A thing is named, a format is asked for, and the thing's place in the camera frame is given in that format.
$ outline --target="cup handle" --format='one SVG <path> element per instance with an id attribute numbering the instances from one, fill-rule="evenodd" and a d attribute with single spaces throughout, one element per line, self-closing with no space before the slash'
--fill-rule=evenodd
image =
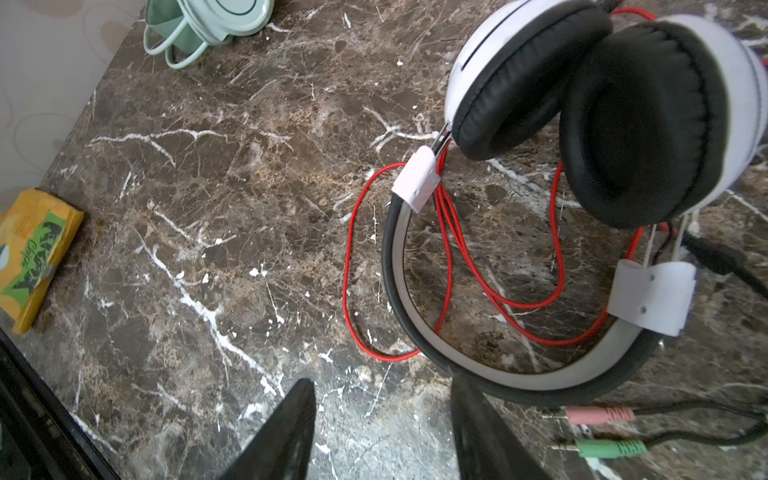
<path id="1" fill-rule="evenodd" d="M 150 48 L 149 46 L 149 34 L 151 29 L 149 28 L 149 25 L 145 26 L 144 27 L 144 51 L 146 51 L 148 55 L 158 55 L 160 53 L 163 53 L 163 51 L 167 51 L 169 47 L 174 43 L 174 40 L 176 40 L 176 38 L 178 38 L 178 36 L 181 35 L 181 31 L 184 30 L 184 28 L 187 25 L 189 25 L 189 21 L 187 20 L 187 17 L 182 18 L 181 22 L 179 22 L 179 25 L 171 32 L 170 35 L 168 35 L 168 38 L 166 38 L 163 41 L 163 43 L 159 44 L 155 48 Z"/>
<path id="2" fill-rule="evenodd" d="M 206 48 L 208 48 L 208 43 L 203 42 L 200 44 L 199 47 L 197 47 L 197 50 L 190 53 L 189 56 L 186 57 L 184 60 L 178 63 L 174 63 L 174 52 L 173 52 L 174 49 L 173 47 L 171 47 L 165 51 L 165 63 L 167 63 L 168 66 L 173 68 L 174 70 L 180 70 L 184 67 L 189 66 L 193 61 L 200 58 L 200 56 L 203 54 Z"/>

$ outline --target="pink plug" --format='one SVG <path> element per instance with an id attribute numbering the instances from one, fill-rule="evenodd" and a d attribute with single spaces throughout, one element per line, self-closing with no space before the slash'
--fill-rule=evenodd
<path id="1" fill-rule="evenodd" d="M 565 418 L 572 425 L 633 422 L 634 411 L 621 407 L 565 407 Z"/>

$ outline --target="white floor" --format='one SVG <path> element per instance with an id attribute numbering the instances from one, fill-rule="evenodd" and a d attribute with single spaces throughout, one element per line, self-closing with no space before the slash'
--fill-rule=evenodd
<path id="1" fill-rule="evenodd" d="M 0 214 L 39 185 L 143 6 L 0 2 Z"/>

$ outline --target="green label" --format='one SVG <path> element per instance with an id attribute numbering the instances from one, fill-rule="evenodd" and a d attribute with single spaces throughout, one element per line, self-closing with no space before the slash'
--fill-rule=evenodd
<path id="1" fill-rule="evenodd" d="M 32 238 L 27 240 L 27 246 L 22 251 L 22 271 L 2 291 L 2 295 L 16 300 L 19 308 L 24 308 L 27 298 L 40 283 L 40 277 L 48 270 L 48 258 L 66 223 L 65 219 L 48 212 Z"/>

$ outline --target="ear pad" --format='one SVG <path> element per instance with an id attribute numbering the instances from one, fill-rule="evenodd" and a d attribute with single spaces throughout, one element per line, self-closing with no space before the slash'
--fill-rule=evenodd
<path id="1" fill-rule="evenodd" d="M 717 184 L 727 93 L 713 56 L 687 28 L 647 23 L 601 41 L 574 74 L 560 117 L 568 183 L 601 222 L 668 220 Z"/>
<path id="2" fill-rule="evenodd" d="M 586 52 L 612 31 L 590 0 L 562 3 L 526 25 L 472 82 L 452 122 L 464 155 L 487 160 L 527 140 L 558 113 Z"/>

